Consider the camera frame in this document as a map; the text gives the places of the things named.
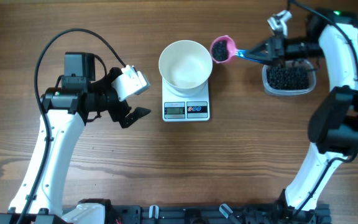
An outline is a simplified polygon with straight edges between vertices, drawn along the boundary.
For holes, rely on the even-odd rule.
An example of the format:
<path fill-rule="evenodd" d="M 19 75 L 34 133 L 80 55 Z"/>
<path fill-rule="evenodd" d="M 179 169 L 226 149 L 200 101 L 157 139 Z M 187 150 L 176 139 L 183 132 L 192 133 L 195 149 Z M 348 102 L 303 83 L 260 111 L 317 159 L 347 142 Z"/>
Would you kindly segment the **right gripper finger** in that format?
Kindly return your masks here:
<path fill-rule="evenodd" d="M 248 50 L 252 55 L 265 55 L 269 53 L 269 42 L 264 40 Z"/>
<path fill-rule="evenodd" d="M 247 58 L 248 60 L 251 60 L 253 62 L 258 62 L 264 65 L 273 65 L 275 63 L 275 61 L 269 54 L 264 54 L 260 52 L 257 53 L 246 52 L 244 54 L 244 57 Z"/>

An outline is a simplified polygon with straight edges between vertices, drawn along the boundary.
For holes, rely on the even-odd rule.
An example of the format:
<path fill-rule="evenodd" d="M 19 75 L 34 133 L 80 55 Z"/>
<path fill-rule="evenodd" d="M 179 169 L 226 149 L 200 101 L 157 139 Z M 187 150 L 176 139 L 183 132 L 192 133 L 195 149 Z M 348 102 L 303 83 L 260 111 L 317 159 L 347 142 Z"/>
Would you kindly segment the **pink scoop blue handle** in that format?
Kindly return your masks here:
<path fill-rule="evenodd" d="M 228 59 L 225 60 L 225 61 L 222 61 L 222 62 L 218 62 L 216 61 L 214 58 L 213 58 L 213 55 L 212 55 L 212 48 L 213 48 L 213 45 L 217 42 L 217 41 L 220 41 L 220 40 L 226 40 L 227 41 L 227 50 L 228 50 Z M 248 50 L 246 49 L 238 49 L 236 47 L 236 44 L 235 44 L 235 41 L 229 37 L 228 35 L 223 35 L 223 36 L 220 36 L 220 37 L 217 37 L 215 40 L 213 40 L 210 48 L 209 48 L 209 53 L 212 57 L 212 60 L 219 64 L 219 63 L 229 63 L 231 60 L 233 60 L 234 58 L 242 58 L 242 59 L 245 59 L 245 60 L 248 60 L 247 58 L 244 57 L 244 54 L 248 52 Z"/>

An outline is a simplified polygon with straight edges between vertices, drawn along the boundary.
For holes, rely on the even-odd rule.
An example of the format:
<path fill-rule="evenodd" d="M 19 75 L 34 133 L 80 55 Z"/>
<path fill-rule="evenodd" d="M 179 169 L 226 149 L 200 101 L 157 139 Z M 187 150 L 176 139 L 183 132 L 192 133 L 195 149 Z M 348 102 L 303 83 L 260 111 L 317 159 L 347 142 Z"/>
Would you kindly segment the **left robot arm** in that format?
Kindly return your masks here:
<path fill-rule="evenodd" d="M 128 128 L 149 109 L 131 109 L 126 98 L 150 86 L 146 76 L 126 65 L 95 79 L 95 61 L 100 57 L 84 52 L 65 54 L 64 74 L 58 84 L 41 97 L 43 116 L 37 143 L 26 175 L 0 223 L 121 223 L 107 199 L 84 199 L 64 213 L 62 197 L 76 143 L 85 125 L 107 111 L 114 122 Z"/>

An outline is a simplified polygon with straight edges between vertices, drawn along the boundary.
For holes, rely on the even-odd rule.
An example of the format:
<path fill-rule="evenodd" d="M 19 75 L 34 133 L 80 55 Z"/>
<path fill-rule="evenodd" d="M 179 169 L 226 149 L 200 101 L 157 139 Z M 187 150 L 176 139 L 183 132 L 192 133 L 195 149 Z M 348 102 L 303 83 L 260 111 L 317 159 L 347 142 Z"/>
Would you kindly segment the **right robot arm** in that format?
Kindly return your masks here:
<path fill-rule="evenodd" d="M 269 18 L 272 36 L 246 52 L 264 65 L 291 65 L 323 57 L 329 94 L 308 125 L 310 146 L 291 184 L 281 193 L 270 220 L 275 223 L 320 223 L 318 198 L 335 170 L 358 155 L 358 18 L 353 12 L 313 9 L 306 36 L 289 39 L 288 10 Z"/>

